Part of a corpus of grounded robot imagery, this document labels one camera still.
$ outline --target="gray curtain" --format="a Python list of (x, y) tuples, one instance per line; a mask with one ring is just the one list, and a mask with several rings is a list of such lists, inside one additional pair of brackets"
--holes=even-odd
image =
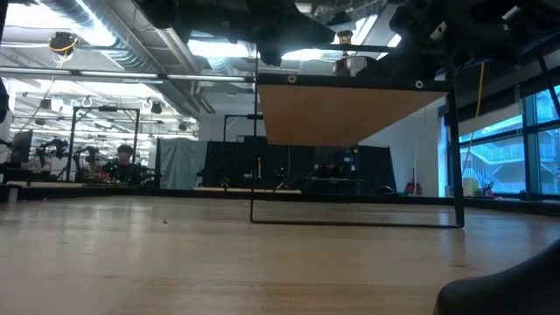
[(197, 185), (197, 172), (204, 168), (207, 142), (184, 138), (161, 140), (161, 188), (188, 189)]

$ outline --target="glass window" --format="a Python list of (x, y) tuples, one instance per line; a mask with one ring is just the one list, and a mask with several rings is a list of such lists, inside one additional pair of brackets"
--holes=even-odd
[[(560, 95), (560, 86), (556, 86), (555, 91), (556, 97), (558, 97)], [(558, 119), (558, 113), (548, 89), (535, 94), (535, 106), (538, 123), (546, 123)]]
[[(468, 148), (461, 148), (461, 167)], [(495, 193), (518, 193), (525, 189), (525, 157), (521, 136), (474, 145), (463, 179), (474, 178), (479, 188), (493, 183)]]
[[(513, 116), (505, 121), (495, 123), (491, 126), (485, 127), (474, 131), (473, 139), (478, 139), (482, 137), (488, 137), (493, 135), (498, 135), (502, 132), (510, 130), (518, 130), (523, 127), (523, 119), (521, 115)], [(459, 138), (460, 142), (467, 142), (471, 140), (471, 133), (463, 135)]]
[(560, 129), (539, 133), (542, 193), (560, 193)]

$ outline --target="red object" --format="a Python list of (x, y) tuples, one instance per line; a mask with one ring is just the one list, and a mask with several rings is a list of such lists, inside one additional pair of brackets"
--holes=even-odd
[[(412, 169), (412, 181), (404, 188), (405, 193), (414, 195), (414, 182), (414, 169)], [(416, 183), (416, 196), (422, 196), (422, 187), (418, 183)]]

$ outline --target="wooden table surface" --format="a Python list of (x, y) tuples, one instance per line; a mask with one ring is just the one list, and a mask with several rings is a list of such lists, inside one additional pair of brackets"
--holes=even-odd
[[(260, 202), (255, 214), (450, 213), (368, 206)], [(559, 235), (557, 219), (475, 210), (465, 229), (443, 230), (251, 225), (244, 200), (19, 202), (0, 211), (0, 314), (428, 315), (444, 284), (503, 270)]]

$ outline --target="ceiling pipe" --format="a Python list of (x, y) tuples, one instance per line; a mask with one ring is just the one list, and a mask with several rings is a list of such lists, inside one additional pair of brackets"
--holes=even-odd
[[(98, 32), (99, 34), (110, 32), (115, 37), (115, 48), (123, 48), (126, 51), (103, 52), (103, 54), (125, 71), (135, 73), (161, 73), (164, 71), (130, 29), (103, 1), (41, 0), (41, 3), (62, 17), (73, 20), (82, 27), (83, 31)], [(165, 81), (160, 85), (149, 86), (168, 98), (168, 102), (181, 115), (199, 116), (198, 100), (194, 96), (181, 91), (173, 83)]]

